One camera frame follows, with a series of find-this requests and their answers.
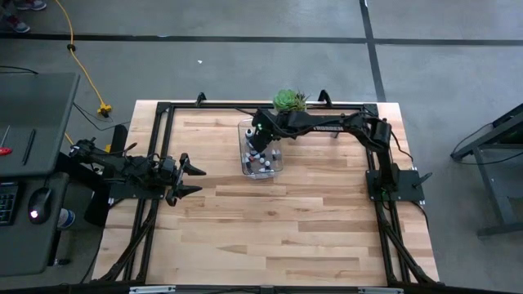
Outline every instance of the wood plank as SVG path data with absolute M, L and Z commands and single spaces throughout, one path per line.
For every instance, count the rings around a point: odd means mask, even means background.
M 129 154 L 146 154 L 156 103 L 136 102 L 127 145 L 138 146 Z M 311 108 L 313 114 L 341 112 Z M 408 151 L 399 105 L 378 104 L 378 110 Z M 239 164 L 237 125 L 246 118 L 233 109 L 176 110 L 168 154 L 178 158 L 187 152 L 207 175 L 184 177 L 186 185 L 203 189 L 176 207 L 161 202 L 147 283 L 386 285 L 375 209 L 364 178 L 367 161 L 355 137 L 310 133 L 281 140 L 283 171 L 276 178 L 251 180 Z M 157 151 L 165 123 L 164 116 Z M 395 142 L 391 146 L 395 162 L 410 168 L 410 159 Z M 136 200 L 129 199 L 110 211 L 93 278 L 104 274 L 127 246 L 135 210 Z M 398 203 L 398 213 L 405 246 L 437 279 L 423 214 L 411 203 Z M 396 250 L 391 255 L 399 277 Z M 135 273 L 139 264 L 138 254 Z

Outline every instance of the green plant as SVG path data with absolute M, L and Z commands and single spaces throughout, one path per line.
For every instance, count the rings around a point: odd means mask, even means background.
M 293 90 L 280 90 L 278 95 L 273 99 L 273 105 L 278 111 L 294 110 L 304 111 L 307 108 L 307 97 L 301 92 Z

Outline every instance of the transparent bin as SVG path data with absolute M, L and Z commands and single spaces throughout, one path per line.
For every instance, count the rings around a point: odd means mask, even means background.
M 252 119 L 244 119 L 238 124 L 239 158 L 244 175 L 254 180 L 278 175 L 284 169 L 281 143 L 272 141 L 263 152 L 258 153 L 249 146 L 248 130 L 254 132 Z

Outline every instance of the gray floor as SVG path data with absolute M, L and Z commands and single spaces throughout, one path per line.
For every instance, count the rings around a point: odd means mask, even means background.
M 523 38 L 519 0 L 368 0 L 377 38 Z M 93 0 L 64 1 L 77 33 L 202 36 L 363 37 L 357 0 Z M 56 4 L 26 12 L 35 32 L 66 32 Z M 79 72 L 67 42 L 2 40 L 0 64 L 40 72 Z M 212 42 L 78 42 L 113 120 L 130 119 L 138 99 L 270 99 L 281 88 L 334 100 L 376 101 L 365 45 Z M 479 240 L 495 219 L 477 168 L 449 160 L 454 145 L 523 102 L 522 47 L 377 46 L 387 101 L 399 102 L 409 145 L 424 185 L 432 245 L 441 281 L 460 287 L 522 292 L 523 233 Z M 76 102 L 95 112 L 96 96 L 82 79 Z M 101 127 L 109 125 L 99 122 Z M 110 143 L 76 112 L 75 139 Z M 88 201 L 68 198 L 82 211 Z M 0 278 L 0 288 L 77 283 L 100 231 L 81 221 L 60 245 L 71 265 L 44 274 Z

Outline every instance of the keyboard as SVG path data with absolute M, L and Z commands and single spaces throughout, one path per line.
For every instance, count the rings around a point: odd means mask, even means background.
M 18 188 L 18 183 L 0 183 L 0 225 L 13 224 Z

